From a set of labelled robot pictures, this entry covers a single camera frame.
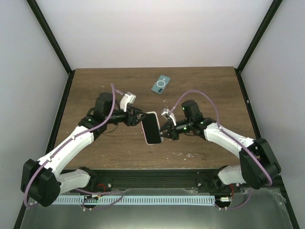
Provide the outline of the cream phone case with ring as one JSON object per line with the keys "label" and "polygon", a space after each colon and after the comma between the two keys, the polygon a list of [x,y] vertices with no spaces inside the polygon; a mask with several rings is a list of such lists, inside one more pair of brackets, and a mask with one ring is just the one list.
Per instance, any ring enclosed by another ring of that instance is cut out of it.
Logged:
{"label": "cream phone case with ring", "polygon": [[156,112],[147,112],[148,117],[141,122],[146,144],[155,145],[163,141],[160,124]]}

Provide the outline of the teal phone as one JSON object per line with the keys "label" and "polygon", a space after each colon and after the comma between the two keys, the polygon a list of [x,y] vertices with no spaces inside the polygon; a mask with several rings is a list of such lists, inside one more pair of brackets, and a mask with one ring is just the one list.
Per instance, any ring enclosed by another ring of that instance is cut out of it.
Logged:
{"label": "teal phone", "polygon": [[159,78],[154,83],[154,85],[152,86],[151,91],[158,94],[162,94],[166,86],[170,82],[170,80],[171,80],[170,77],[165,75],[160,75]]}

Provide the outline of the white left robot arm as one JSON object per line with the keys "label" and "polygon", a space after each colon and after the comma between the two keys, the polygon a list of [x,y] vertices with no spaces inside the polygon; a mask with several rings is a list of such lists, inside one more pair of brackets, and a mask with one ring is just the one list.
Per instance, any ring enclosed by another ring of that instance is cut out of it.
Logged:
{"label": "white left robot arm", "polygon": [[62,171],[79,152],[107,130],[108,124],[135,126],[142,121],[138,117],[142,111],[131,106],[135,98],[134,94],[127,92],[118,102],[114,94],[101,93],[95,106],[88,110],[62,143],[37,161],[29,159],[23,166],[21,179],[25,206],[30,206],[28,198],[47,207],[60,194],[74,189],[84,189],[88,193],[96,191],[97,175],[89,168],[80,167],[65,174]]}

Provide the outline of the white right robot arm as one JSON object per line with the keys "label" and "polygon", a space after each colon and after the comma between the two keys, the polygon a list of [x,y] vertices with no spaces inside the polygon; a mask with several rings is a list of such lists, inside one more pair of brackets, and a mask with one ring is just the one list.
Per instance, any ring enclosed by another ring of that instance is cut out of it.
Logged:
{"label": "white right robot arm", "polygon": [[165,108],[162,116],[167,120],[160,133],[163,137],[178,140],[180,134],[193,133],[203,140],[215,143],[235,155],[240,164],[219,168],[212,179],[212,188],[223,192],[230,184],[247,184],[253,189],[271,185],[272,179],[281,173],[281,167],[264,138],[252,139],[219,126],[216,120],[204,117],[198,104],[188,100],[182,104],[185,118],[177,121]]}

